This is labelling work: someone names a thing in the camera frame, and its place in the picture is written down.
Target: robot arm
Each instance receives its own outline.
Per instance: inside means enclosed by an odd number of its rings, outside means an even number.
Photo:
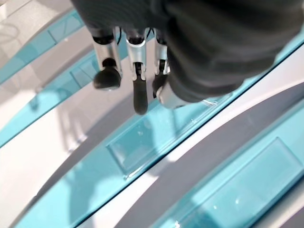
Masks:
[[[72,0],[94,40],[96,88],[120,86],[114,29],[126,33],[138,114],[148,106],[146,28],[156,36],[153,96],[177,108],[230,93],[271,67],[301,29],[302,1]]]

